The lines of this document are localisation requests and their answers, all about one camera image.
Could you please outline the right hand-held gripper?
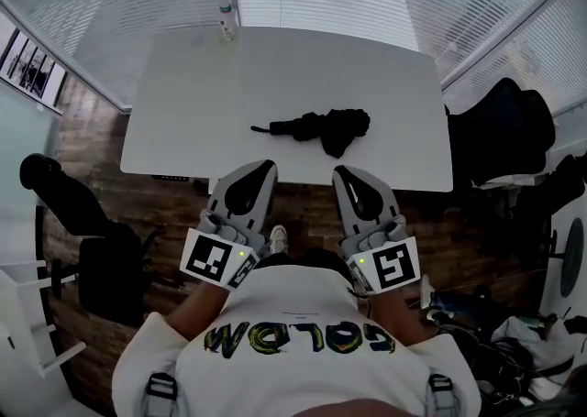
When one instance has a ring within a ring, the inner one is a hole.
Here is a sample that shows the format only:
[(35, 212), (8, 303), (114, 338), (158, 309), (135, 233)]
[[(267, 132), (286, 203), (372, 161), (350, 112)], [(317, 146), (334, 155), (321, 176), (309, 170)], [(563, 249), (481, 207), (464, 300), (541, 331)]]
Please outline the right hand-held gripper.
[[(392, 189), (366, 170), (347, 165), (334, 168), (332, 182), (348, 236), (341, 249), (362, 290), (384, 293), (420, 280), (416, 241), (405, 231)], [(360, 232), (368, 223), (381, 224)]]

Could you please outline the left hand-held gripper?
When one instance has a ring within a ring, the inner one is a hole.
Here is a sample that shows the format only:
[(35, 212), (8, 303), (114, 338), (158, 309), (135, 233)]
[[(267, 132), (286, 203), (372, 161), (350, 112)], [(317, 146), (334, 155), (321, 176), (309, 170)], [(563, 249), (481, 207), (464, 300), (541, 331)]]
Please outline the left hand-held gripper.
[(180, 271), (235, 291), (270, 254), (270, 240), (259, 231), (276, 181), (277, 166), (270, 159), (248, 163), (221, 178), (209, 210), (200, 213), (196, 229), (188, 230)]

